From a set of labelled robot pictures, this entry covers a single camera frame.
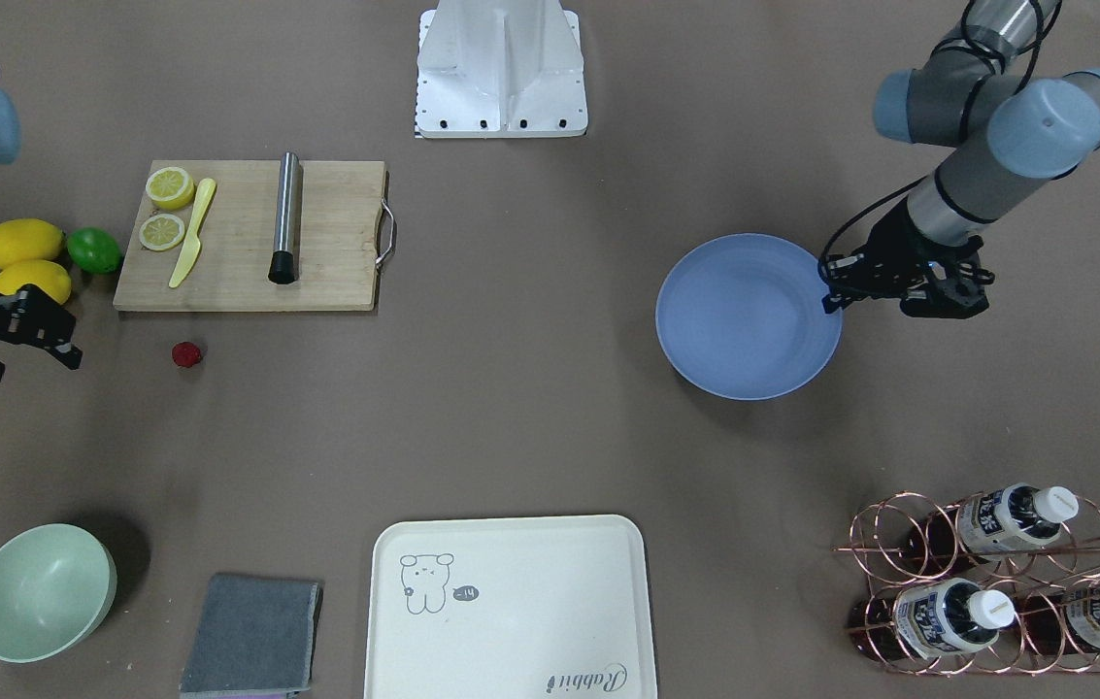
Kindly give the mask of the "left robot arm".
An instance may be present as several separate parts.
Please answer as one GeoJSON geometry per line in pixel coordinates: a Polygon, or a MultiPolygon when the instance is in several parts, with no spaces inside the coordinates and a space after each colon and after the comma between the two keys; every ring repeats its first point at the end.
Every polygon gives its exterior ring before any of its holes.
{"type": "Polygon", "coordinates": [[[1100,148],[1100,68],[1055,79],[1011,74],[1038,57],[1056,1],[971,1],[925,65],[886,77],[875,97],[880,134],[950,148],[925,178],[891,195],[890,212],[848,255],[825,250],[823,309],[895,298],[908,316],[966,319],[987,310],[994,275],[982,230],[1100,148]]]}

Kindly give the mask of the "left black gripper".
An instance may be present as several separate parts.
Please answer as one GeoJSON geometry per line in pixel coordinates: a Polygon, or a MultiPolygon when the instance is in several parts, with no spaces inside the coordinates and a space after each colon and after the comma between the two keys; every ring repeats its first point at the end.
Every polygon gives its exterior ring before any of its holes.
{"type": "Polygon", "coordinates": [[[909,205],[899,203],[875,223],[865,252],[820,254],[820,278],[826,284],[821,306],[827,315],[857,301],[985,302],[987,270],[981,265],[980,234],[958,245],[944,245],[923,234],[909,205]]]}

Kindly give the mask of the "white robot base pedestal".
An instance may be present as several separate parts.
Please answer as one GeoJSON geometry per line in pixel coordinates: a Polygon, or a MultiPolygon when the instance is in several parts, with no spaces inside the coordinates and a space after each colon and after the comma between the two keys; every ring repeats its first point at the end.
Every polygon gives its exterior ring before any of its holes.
{"type": "Polygon", "coordinates": [[[588,131],[580,18],[558,1],[440,1],[417,28],[416,136],[588,131]]]}

